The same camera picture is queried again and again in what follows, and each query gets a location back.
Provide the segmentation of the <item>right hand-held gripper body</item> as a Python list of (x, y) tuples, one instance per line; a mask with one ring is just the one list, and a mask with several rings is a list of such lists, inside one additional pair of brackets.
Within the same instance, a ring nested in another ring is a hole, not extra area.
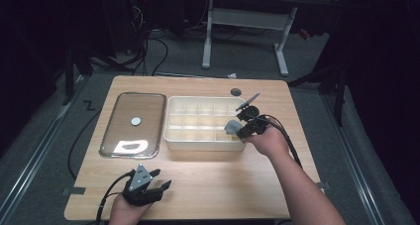
[(252, 96), (237, 108), (238, 114), (240, 112), (245, 112), (247, 116), (246, 120), (244, 121), (245, 125), (240, 130), (240, 133), (244, 134), (246, 138), (250, 137), (252, 134), (261, 135), (269, 123), (267, 118), (260, 114), (259, 108), (251, 105), (251, 103), (260, 95), (261, 94), (257, 92), (254, 96)]

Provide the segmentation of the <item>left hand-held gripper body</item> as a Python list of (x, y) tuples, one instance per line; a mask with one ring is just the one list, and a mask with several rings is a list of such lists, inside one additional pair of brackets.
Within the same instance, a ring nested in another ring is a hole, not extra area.
[(153, 181), (150, 171), (143, 165), (131, 172), (130, 179), (126, 182), (123, 190), (123, 197), (125, 200), (135, 206), (144, 206), (160, 201), (162, 193), (157, 193), (157, 189), (149, 189), (149, 185)]

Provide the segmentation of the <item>grey sock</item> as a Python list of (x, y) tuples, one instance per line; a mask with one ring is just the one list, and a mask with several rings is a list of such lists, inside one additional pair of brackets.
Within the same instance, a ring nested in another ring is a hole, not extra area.
[(243, 125), (240, 122), (238, 122), (236, 120), (230, 120), (226, 124), (224, 130), (225, 130), (225, 132), (226, 132), (227, 135), (236, 135), (236, 136), (238, 136), (239, 133), (240, 133), (240, 130), (242, 128), (243, 128)]

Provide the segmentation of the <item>white divided storage box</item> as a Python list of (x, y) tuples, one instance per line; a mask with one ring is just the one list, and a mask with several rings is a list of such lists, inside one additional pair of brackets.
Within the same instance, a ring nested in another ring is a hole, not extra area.
[(245, 144), (225, 131), (245, 102), (236, 97), (172, 96), (163, 137), (170, 150), (240, 152)]

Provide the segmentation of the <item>person's right hand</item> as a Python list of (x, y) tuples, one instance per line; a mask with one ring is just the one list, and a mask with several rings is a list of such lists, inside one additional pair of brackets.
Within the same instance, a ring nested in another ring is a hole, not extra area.
[(251, 135), (247, 137), (246, 141), (253, 144), (259, 153), (270, 159), (288, 156), (288, 144), (278, 127), (279, 125), (276, 121), (269, 118), (265, 131), (261, 135)]

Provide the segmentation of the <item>person's left hand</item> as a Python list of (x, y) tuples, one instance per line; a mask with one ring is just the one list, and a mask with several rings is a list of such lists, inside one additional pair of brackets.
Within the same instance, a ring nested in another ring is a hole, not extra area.
[(150, 204), (135, 206), (118, 195), (112, 205), (109, 225), (138, 225), (143, 215), (151, 208)]

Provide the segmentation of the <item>clear plastic box lid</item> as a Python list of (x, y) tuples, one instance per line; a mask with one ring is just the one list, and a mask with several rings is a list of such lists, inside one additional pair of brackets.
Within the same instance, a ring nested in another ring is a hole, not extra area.
[(124, 92), (114, 104), (99, 154), (107, 158), (147, 160), (159, 151), (166, 97)]

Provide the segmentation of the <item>black metal stand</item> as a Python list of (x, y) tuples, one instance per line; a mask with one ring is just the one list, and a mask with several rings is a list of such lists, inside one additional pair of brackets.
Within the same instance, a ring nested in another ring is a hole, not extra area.
[(64, 77), (65, 77), (65, 99), (63, 104), (67, 105), (75, 92), (74, 69), (77, 68), (83, 76), (90, 76), (93, 67), (90, 63), (90, 57), (83, 45), (70, 45), (65, 53)]
[(348, 66), (345, 63), (333, 64), (330, 66), (314, 69), (311, 73), (288, 82), (288, 86), (297, 87), (298, 85), (301, 85), (305, 82), (319, 81), (320, 85), (318, 86), (318, 91), (321, 94), (335, 94), (333, 117), (337, 124), (342, 127), (347, 73)]

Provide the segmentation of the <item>white table frame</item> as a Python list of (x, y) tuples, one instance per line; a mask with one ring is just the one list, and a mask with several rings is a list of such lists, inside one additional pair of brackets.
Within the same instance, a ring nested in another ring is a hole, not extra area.
[[(336, 3), (339, 0), (290, 0), (290, 1), (321, 1)], [(288, 68), (285, 62), (283, 48), (292, 27), (297, 5), (292, 4), (281, 13), (268, 10), (240, 10), (234, 7), (215, 7), (213, 0), (207, 2), (207, 26), (206, 39), (204, 42), (202, 67), (209, 68), (211, 65), (212, 52), (212, 29), (214, 25), (246, 27), (264, 30), (281, 31), (279, 42), (273, 45), (277, 59), (277, 65), (282, 76), (288, 76)]]

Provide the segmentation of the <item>aluminium floor rail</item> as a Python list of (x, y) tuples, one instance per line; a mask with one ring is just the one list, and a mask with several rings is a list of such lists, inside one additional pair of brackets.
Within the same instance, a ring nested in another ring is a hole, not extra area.
[(383, 217), (377, 207), (370, 186), (368, 185), (363, 171), (356, 159), (350, 141), (346, 136), (344, 128), (339, 125), (335, 118), (334, 105), (331, 98), (325, 95), (321, 95), (320, 98), (328, 112), (330, 120), (334, 125), (335, 131), (338, 134), (344, 160), (350, 171), (351, 177), (353, 179), (359, 198), (367, 214), (370, 225), (384, 225)]
[(60, 80), (55, 94), (43, 103), (0, 159), (0, 225), (11, 218), (52, 147), (56, 132), (88, 76), (78, 76), (71, 96)]

